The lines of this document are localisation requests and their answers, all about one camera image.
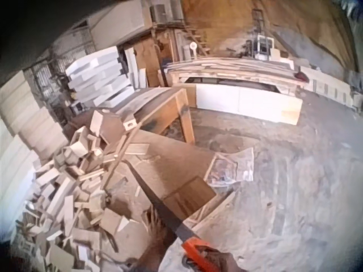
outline pile of wood scraps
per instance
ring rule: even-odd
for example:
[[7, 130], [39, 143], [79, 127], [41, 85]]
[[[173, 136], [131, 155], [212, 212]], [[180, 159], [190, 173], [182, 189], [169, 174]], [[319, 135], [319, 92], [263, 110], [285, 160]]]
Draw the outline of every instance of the pile of wood scraps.
[[205, 182], [214, 152], [139, 130], [142, 123], [125, 112], [123, 120], [106, 109], [93, 111], [69, 145], [36, 167], [12, 244], [39, 271], [95, 272], [106, 260], [141, 256], [147, 246], [142, 214], [150, 201], [122, 160], [182, 220], [216, 196]]
[[208, 57], [171, 63], [165, 69], [169, 84], [184, 83], [188, 78], [220, 78], [245, 80], [274, 85], [281, 94], [295, 96], [296, 88], [306, 82], [295, 77], [296, 72], [281, 62], [249, 58]]

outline white board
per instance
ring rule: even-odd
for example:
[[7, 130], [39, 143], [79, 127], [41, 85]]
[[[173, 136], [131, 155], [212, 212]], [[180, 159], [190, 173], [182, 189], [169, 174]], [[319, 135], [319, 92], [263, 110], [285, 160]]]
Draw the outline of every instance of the white board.
[[97, 51], [95, 53], [86, 55], [86, 56], [74, 61], [66, 69], [66, 75], [67, 76], [70, 76], [71, 74], [76, 75], [90, 67], [97, 67], [99, 65], [102, 65], [108, 61], [115, 59], [115, 56], [117, 58], [118, 55], [119, 55], [119, 53], [117, 51], [116, 46], [113, 46], [110, 48], [105, 48], [105, 49]]
[[296, 125], [302, 100], [254, 88], [196, 84], [197, 107]]
[[100, 107], [113, 108], [117, 104], [120, 104], [127, 97], [132, 95], [134, 92], [135, 90], [132, 86], [126, 87], [120, 93], [117, 93], [114, 97], [110, 97], [108, 100], [100, 104]]

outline concrete floor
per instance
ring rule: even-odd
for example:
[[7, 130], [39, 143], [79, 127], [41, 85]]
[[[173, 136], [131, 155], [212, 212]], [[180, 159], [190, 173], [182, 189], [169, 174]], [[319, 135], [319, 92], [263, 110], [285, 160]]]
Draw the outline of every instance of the concrete floor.
[[[216, 138], [240, 137], [237, 152], [243, 137], [258, 140], [254, 181], [237, 186], [226, 210], [198, 231], [250, 271], [349, 271], [359, 253], [363, 119], [314, 93], [300, 97], [297, 126], [192, 110], [198, 146], [220, 151]], [[182, 254], [177, 241], [161, 271], [186, 271]]]

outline wood plank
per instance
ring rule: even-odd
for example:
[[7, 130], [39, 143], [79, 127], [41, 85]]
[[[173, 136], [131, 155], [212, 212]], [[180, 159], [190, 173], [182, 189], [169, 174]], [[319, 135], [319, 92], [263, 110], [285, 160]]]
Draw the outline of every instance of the wood plank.
[[176, 106], [180, 116], [184, 139], [187, 143], [195, 144], [192, 117], [185, 89], [182, 89], [176, 96]]
[[62, 272], [71, 272], [74, 265], [74, 257], [53, 244], [50, 246], [50, 262]]
[[29, 104], [23, 112], [15, 119], [13, 123], [10, 124], [11, 130], [17, 134], [19, 133], [23, 126], [39, 111], [39, 106], [37, 102], [32, 102]]
[[139, 87], [139, 80], [138, 80], [138, 68], [136, 63], [136, 57], [134, 54], [134, 49], [131, 47], [125, 50], [126, 60], [129, 66], [129, 71], [133, 74], [133, 86], [134, 88]]
[[253, 88], [197, 84], [197, 106], [296, 125], [302, 100]]
[[5, 111], [0, 108], [2, 118], [7, 124], [13, 123], [16, 118], [23, 112], [27, 105], [34, 102], [34, 96], [31, 92], [28, 92], [25, 96], [18, 100], [18, 102], [11, 108], [11, 110]]
[[131, 143], [127, 147], [125, 155], [146, 155], [148, 149], [148, 143]]
[[106, 208], [103, 212], [100, 227], [114, 236], [119, 228], [122, 218], [123, 217], [121, 215], [115, 213], [109, 208]]
[[189, 107], [196, 108], [197, 107], [197, 98], [196, 91], [197, 86], [193, 83], [175, 83], [173, 87], [183, 88], [187, 91], [188, 104]]
[[33, 161], [31, 161], [31, 166], [33, 166], [32, 163], [38, 158], [33, 153], [34, 152], [30, 151], [27, 146], [23, 145], [20, 149], [18, 149], [17, 153], [12, 158], [9, 158], [9, 160], [7, 161], [8, 164], [1, 164], [1, 197], [4, 197], [4, 194], [7, 191], [8, 187], [11, 185], [11, 183], [14, 182], [14, 178], [16, 177], [21, 167], [24, 164], [30, 165], [30, 163], [27, 162], [28, 159], [33, 159]]
[[117, 104], [120, 104], [122, 101], [124, 101], [127, 97], [132, 95], [135, 92], [134, 87], [128, 86], [121, 91], [117, 92], [113, 96], [109, 97], [107, 100], [99, 104], [100, 107], [105, 108], [113, 108]]
[[0, 103], [5, 101], [5, 99], [7, 99], [8, 96], [14, 90], [16, 90], [24, 81], [25, 81], [24, 73], [23, 71], [20, 71], [16, 75], [14, 75], [8, 82], [6, 82], [0, 88]]
[[52, 168], [49, 171], [47, 171], [46, 173], [44, 173], [43, 175], [41, 175], [40, 177], [38, 177], [36, 179], [36, 182], [38, 183], [39, 186], [44, 186], [45, 184], [49, 183], [52, 179], [55, 179], [56, 177], [59, 176], [59, 171], [57, 168]]
[[60, 178], [64, 179], [63, 183], [59, 187], [57, 193], [54, 195], [51, 203], [49, 204], [49, 207], [47, 208], [47, 213], [51, 216], [57, 215], [63, 205], [65, 196], [75, 185], [75, 181], [64, 173], [60, 175]]
[[0, 158], [2, 157], [3, 153], [9, 147], [10, 143], [13, 140], [12, 135], [10, 134], [9, 130], [7, 129], [4, 121], [0, 119]]
[[66, 75], [70, 76], [71, 74], [81, 73], [83, 70], [87, 68], [93, 68], [101, 65], [102, 63], [106, 63], [112, 59], [118, 58], [119, 53], [117, 51], [117, 47], [113, 46], [110, 48], [106, 48], [103, 50], [99, 50], [93, 54], [86, 55], [78, 60], [74, 61], [67, 69]]
[[195, 177], [170, 194], [163, 202], [180, 220], [185, 220], [215, 196], [216, 193], [203, 178]]
[[124, 107], [121, 107], [120, 109], [116, 107], [113, 111], [121, 116], [121, 119], [126, 118], [129, 114], [135, 114], [152, 99], [168, 90], [170, 90], [170, 88], [153, 88], [145, 92], [138, 92], [135, 96], [130, 97], [131, 100], [128, 101]]

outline saw handle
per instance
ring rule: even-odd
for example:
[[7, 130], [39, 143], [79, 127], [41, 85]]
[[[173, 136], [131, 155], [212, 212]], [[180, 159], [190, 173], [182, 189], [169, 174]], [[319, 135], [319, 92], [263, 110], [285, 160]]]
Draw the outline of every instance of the saw handle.
[[219, 272], [215, 264], [208, 261], [197, 247], [210, 247], [209, 243], [199, 239], [198, 237], [189, 238], [181, 245], [185, 250], [185, 255], [197, 264], [203, 272]]

